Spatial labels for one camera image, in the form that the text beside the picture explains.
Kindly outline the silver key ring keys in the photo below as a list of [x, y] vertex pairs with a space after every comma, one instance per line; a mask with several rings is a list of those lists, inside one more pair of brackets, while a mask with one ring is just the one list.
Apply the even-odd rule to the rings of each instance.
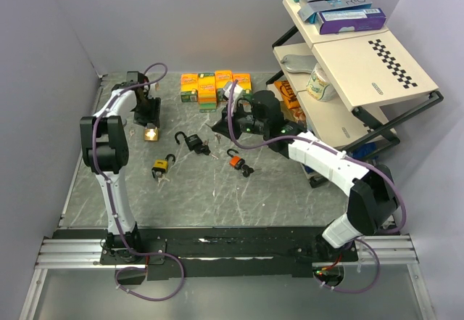
[[212, 130], [212, 126], [210, 126], [209, 124], [206, 123], [205, 125], [206, 125], [206, 127], [208, 127], [208, 128], [214, 133], [216, 142], [217, 142], [218, 144], [220, 144], [221, 135], [220, 135], [219, 133], [217, 133], [216, 131], [213, 131], [213, 130]]

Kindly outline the large brass padlock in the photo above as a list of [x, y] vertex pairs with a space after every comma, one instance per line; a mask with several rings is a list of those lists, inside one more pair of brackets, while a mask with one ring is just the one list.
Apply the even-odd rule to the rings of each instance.
[[155, 142], [159, 139], [159, 128], [148, 123], [144, 128], [144, 141]]

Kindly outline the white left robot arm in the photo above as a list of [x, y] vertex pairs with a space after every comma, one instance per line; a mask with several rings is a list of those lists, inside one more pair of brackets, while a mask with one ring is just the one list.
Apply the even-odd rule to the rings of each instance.
[[125, 123], [133, 115], [135, 124], [156, 134], [160, 108], [161, 99], [151, 95], [146, 73], [129, 71], [123, 83], [113, 86], [109, 100], [98, 112], [80, 119], [83, 162], [99, 182], [107, 213], [102, 252], [124, 263], [139, 261], [144, 252], [125, 183], [129, 160]]

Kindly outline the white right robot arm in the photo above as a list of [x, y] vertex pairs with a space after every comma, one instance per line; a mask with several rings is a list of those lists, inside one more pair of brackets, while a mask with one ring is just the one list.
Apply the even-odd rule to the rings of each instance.
[[334, 260], [345, 245], [358, 237], [380, 232], [396, 210], [405, 210], [387, 167], [356, 160], [286, 119], [273, 92], [253, 94], [249, 108], [243, 106], [246, 101], [243, 89], [234, 82], [226, 84], [223, 96], [226, 106], [221, 119], [212, 127], [215, 133], [242, 149], [246, 148], [239, 143], [242, 134], [259, 135], [262, 146], [308, 166], [347, 196], [346, 212], [327, 225], [318, 237], [316, 250], [323, 260]]

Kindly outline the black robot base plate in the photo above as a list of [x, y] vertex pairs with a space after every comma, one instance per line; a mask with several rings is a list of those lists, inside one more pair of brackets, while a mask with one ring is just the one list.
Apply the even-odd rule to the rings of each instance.
[[58, 230], [52, 242], [69, 253], [79, 244], [93, 244], [94, 265], [115, 267], [122, 285], [140, 285], [184, 277], [289, 275], [340, 282], [348, 263], [380, 262], [366, 246], [333, 249], [323, 242], [319, 226], [212, 227], [141, 229], [127, 243], [102, 229]]

